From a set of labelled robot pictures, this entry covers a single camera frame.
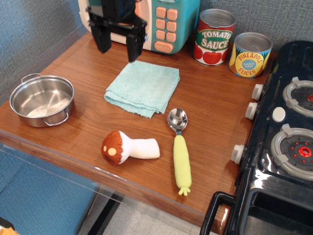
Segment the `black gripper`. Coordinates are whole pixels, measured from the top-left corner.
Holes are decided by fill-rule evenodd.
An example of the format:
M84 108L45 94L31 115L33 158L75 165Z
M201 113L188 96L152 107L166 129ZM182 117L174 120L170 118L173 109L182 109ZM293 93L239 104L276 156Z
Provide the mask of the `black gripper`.
M89 0L86 12L98 49L105 53L112 47L111 33L126 37L129 62L142 54L147 42L147 22L136 12L136 0Z

